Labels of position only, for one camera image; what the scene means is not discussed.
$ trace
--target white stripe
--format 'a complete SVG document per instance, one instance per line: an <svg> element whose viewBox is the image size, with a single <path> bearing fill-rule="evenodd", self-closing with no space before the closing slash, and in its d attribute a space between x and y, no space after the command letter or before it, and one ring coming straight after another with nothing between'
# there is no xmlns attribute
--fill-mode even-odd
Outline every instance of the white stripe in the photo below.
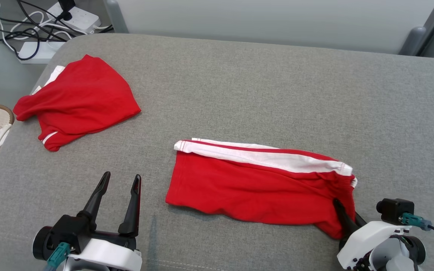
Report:
<svg viewBox="0 0 434 271"><path fill-rule="evenodd" d="M52 132L51 134L47 135L41 142L43 143L43 145L46 143L46 141L52 137L54 134L56 134L57 132Z"/></svg>
<svg viewBox="0 0 434 271"><path fill-rule="evenodd" d="M176 151L185 153L195 153L201 156L217 158L239 163L250 163L255 165L279 168L293 173L311 172L332 172L351 176L353 168L339 161L326 161L312 158L306 155L290 153L271 153L258 151L243 151L237 149L227 149L222 146L210 146L196 142L182 140L174 145Z"/></svg>
<svg viewBox="0 0 434 271"><path fill-rule="evenodd" d="M354 178L352 181L351 181L351 186L352 187L354 187L354 188L356 188L356 185L358 184L358 180L356 179L356 178Z"/></svg>
<svg viewBox="0 0 434 271"><path fill-rule="evenodd" d="M58 75L60 75L64 69L65 69L65 67L63 67L63 66L56 66L50 75L50 79L48 79L46 81L46 84L44 84L44 85L46 86L47 84L50 84L51 82L55 81L57 79ZM34 95L36 92L40 91L41 89L42 89L41 86L36 87L35 91L33 91L33 93L31 93L30 95Z"/></svg>
<svg viewBox="0 0 434 271"><path fill-rule="evenodd" d="M196 139L195 137L193 137L192 140L193 141L207 142L207 143L216 144L216 145L239 146L241 148L250 148L250 149L279 149L279 148L275 148L273 146L265 146L265 145L259 145L259 144L246 144L246 143L225 142L225 141L216 141L216 140L210 140L210 139Z"/></svg>

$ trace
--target white cable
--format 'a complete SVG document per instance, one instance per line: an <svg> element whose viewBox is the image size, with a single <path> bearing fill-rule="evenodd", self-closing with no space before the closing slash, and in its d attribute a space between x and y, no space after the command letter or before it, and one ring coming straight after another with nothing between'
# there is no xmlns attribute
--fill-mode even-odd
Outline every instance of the white cable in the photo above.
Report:
<svg viewBox="0 0 434 271"><path fill-rule="evenodd" d="M108 26L93 26L94 29L105 29Z"/></svg>
<svg viewBox="0 0 434 271"><path fill-rule="evenodd" d="M43 14L43 12L41 12L41 11L35 11L35 12L32 12L32 13L29 14L29 17L31 17L31 16L33 16L33 15L35 15L35 14L40 14L40 15L41 15L40 24L43 24L43 20L44 20L44 14ZM24 18L24 19L23 19L23 22L26 22L26 20L28 20L28 17ZM11 28L10 32L14 32L14 30L15 30L18 26L20 26L20 25L21 25L21 23L16 24L15 26L13 26L13 27ZM26 40L27 38L29 38L29 37L21 37L21 38L14 38L14 39L20 41L20 40Z"/></svg>
<svg viewBox="0 0 434 271"><path fill-rule="evenodd" d="M71 39L71 36L70 36L67 32L65 32L65 31L57 31L57 32L55 32L55 33L53 33L53 34L56 35L56 34L60 34L60 33L61 33L61 34L65 34L66 36L68 36L69 39ZM50 41L46 41L46 44L48 44L48 47L49 47L49 48L52 48L52 49L55 50L55 51L58 51L58 49L59 49L59 48L54 48L54 47L51 45Z"/></svg>
<svg viewBox="0 0 434 271"><path fill-rule="evenodd" d="M47 23L47 22L44 22L44 23L40 24L40 27L43 27L43 26L54 26L54 27L58 27L59 29L67 29L67 30L71 30L71 29L67 28L66 26L61 26L61 25L59 25L59 24L49 24L49 23ZM76 31L76 32L79 32L79 33L81 33L81 34L88 35L88 33L84 32L84 31L81 31L81 30L77 30L77 29L75 29L75 31Z"/></svg>
<svg viewBox="0 0 434 271"><path fill-rule="evenodd" d="M4 30L4 28L3 28L3 23L1 22L1 17L0 17L0 26L1 26L1 30ZM11 49L11 51L14 51L14 49L13 49L11 46L9 46L8 42L6 41L5 33L4 33L4 32L1 32L1 36L3 36L3 41L5 42L5 45L6 45L9 49Z"/></svg>

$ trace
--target teal connector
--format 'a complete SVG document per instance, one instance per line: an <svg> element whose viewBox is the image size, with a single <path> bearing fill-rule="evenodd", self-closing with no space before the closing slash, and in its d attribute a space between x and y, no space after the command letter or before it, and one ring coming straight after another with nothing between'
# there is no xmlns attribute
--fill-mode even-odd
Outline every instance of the teal connector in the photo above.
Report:
<svg viewBox="0 0 434 271"><path fill-rule="evenodd" d="M404 213L401 216L401 223L403 223L405 225L419 227L422 230L426 230L426 231L431 230L428 226L432 225L431 221L423 219L420 216L415 216L415 215L412 215L409 213Z"/></svg>
<svg viewBox="0 0 434 271"><path fill-rule="evenodd" d="M58 268L58 266L68 258L70 253L70 246L66 242L61 242L58 247L53 251L50 258L47 260L48 266Z"/></svg>

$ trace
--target red shorts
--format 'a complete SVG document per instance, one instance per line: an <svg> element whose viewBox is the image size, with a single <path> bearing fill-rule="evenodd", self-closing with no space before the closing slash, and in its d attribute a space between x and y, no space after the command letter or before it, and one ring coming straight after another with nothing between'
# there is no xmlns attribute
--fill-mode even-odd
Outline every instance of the red shorts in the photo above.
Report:
<svg viewBox="0 0 434 271"><path fill-rule="evenodd" d="M257 144L181 140L165 202L281 225L315 224L342 237L333 199L355 219L352 168L333 158Z"/></svg>

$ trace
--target power strip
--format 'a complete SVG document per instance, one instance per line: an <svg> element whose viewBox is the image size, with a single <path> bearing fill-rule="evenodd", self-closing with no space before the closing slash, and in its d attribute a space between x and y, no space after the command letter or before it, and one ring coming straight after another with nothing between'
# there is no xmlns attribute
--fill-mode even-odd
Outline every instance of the power strip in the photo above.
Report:
<svg viewBox="0 0 434 271"><path fill-rule="evenodd" d="M61 9L60 4L57 2L55 5L50 7L50 9L48 9L48 12L58 17L63 10ZM69 10L69 13L71 14L72 18L69 21L63 20L63 22L73 29L83 31L88 34L93 34L95 32L95 27L101 25L100 17L89 13L88 11L84 11L81 8L72 7ZM46 15L53 21L55 20L55 18L50 14Z"/></svg>
<svg viewBox="0 0 434 271"><path fill-rule="evenodd" d="M40 48L33 58L28 60L20 60L19 62L21 62L21 64L48 64L53 55L55 55L57 52L57 49L59 49L64 42L50 41L49 43L51 47L48 45L48 43L40 42ZM19 57L30 57L35 53L37 44L37 41L25 42L18 53Z"/></svg>

